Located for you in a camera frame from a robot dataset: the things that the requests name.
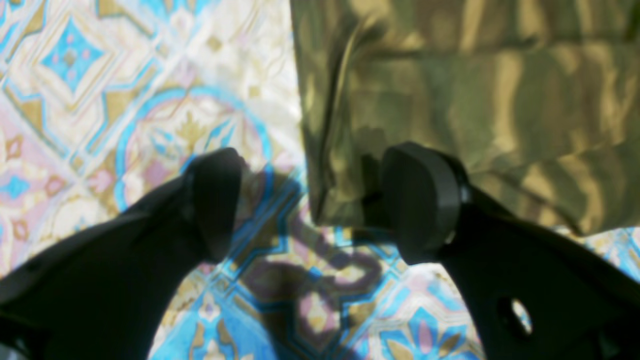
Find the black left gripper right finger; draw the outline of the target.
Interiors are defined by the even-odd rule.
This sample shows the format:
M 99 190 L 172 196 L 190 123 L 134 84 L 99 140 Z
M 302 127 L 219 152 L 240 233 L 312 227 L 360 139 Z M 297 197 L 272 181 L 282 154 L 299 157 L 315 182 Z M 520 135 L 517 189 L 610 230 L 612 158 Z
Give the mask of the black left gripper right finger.
M 639 284 L 512 215 L 455 158 L 413 142 L 391 146 L 381 191 L 398 253 L 408 265 L 445 268 L 489 360 L 639 358 Z

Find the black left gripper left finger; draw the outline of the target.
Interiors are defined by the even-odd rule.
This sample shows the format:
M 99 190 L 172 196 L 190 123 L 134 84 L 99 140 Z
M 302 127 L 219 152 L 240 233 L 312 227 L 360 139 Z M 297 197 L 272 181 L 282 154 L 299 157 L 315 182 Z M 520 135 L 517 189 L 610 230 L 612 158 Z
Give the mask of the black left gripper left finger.
M 185 277 L 233 243 L 244 161 L 230 147 L 1 280 L 3 360 L 145 360 Z

